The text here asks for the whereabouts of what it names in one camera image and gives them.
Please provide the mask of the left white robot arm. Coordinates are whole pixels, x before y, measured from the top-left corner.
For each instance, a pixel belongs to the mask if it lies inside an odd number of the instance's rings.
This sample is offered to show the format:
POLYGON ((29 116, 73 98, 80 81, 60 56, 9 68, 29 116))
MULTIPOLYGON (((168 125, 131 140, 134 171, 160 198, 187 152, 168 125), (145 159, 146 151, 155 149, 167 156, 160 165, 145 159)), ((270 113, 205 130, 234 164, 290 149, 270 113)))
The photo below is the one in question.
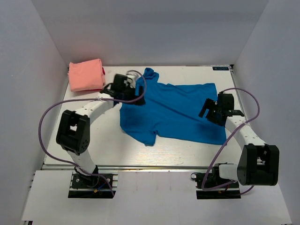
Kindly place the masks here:
POLYGON ((143 85, 134 84, 136 79, 130 74, 116 74, 113 82, 100 90, 96 99, 75 111, 65 110, 62 113, 56 143, 70 155, 76 172, 83 175, 83 182, 88 187, 94 187, 99 182, 97 165, 88 151, 90 126, 118 103, 144 105, 147 83, 143 76, 141 79, 143 85))

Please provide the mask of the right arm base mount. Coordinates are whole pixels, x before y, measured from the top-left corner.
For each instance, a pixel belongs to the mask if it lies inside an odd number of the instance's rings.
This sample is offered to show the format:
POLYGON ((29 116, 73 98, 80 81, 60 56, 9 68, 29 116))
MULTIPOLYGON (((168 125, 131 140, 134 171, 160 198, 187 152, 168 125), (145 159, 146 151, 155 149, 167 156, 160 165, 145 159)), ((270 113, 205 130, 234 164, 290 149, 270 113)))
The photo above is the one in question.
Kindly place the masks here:
MULTIPOLYGON (((220 199, 240 199, 240 187, 238 182, 227 184, 220 188, 216 188, 210 191, 202 190, 202 182, 205 173, 194 172, 190 175, 192 181, 196 183, 196 198, 197 200, 220 200, 220 199)), ((231 180, 222 179, 213 173, 209 173, 208 178, 205 182, 204 188, 213 188, 220 186, 231 180)))

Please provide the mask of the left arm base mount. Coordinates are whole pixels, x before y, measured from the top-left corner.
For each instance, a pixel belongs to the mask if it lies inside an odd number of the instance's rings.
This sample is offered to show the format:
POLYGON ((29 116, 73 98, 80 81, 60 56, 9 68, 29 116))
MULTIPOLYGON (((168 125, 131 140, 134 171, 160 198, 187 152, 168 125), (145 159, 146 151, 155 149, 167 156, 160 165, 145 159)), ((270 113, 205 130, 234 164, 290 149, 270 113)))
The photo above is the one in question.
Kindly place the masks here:
POLYGON ((101 177, 92 177, 91 180, 84 179, 81 174, 73 173, 71 176, 68 198, 69 199, 113 199, 117 190, 118 175, 103 173, 108 183, 101 177))

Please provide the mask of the blue t shirt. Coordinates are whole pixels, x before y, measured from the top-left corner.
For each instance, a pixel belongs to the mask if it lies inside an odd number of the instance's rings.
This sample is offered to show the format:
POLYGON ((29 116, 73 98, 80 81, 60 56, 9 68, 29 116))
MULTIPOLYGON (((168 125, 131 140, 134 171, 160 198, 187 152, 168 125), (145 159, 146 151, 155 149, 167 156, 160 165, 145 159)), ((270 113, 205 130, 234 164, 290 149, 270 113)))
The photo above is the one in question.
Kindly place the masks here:
POLYGON ((158 82, 159 74, 145 68, 137 87, 146 87, 145 104, 122 104, 121 129, 146 146, 153 146, 156 137, 222 145, 225 128, 198 115, 206 99, 217 99, 214 83, 173 85, 158 82))

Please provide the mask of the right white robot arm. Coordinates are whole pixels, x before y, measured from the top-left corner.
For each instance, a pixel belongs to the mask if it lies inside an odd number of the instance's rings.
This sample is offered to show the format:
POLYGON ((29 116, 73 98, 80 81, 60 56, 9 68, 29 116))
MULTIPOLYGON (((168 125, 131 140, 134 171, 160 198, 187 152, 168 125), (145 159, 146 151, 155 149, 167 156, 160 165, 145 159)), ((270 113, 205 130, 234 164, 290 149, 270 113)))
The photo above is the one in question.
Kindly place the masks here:
POLYGON ((213 163, 208 174, 201 175, 205 189, 226 187, 234 182, 249 186, 274 186, 278 182, 279 149, 263 141, 249 126, 241 110, 234 108, 232 94, 220 92, 217 100, 206 99, 199 113, 209 122, 226 128, 241 148, 237 164, 213 163))

